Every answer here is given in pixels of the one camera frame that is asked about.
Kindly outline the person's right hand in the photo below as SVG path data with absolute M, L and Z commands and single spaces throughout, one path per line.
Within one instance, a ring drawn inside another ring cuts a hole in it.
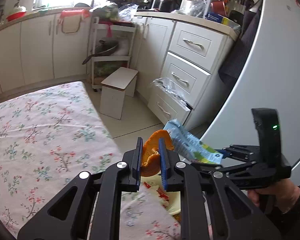
M 274 196 L 275 205 L 282 213 L 287 213 L 300 197 L 300 187 L 290 179 L 283 179 L 265 189 L 248 190 L 248 198 L 257 207 L 260 206 L 260 195 Z

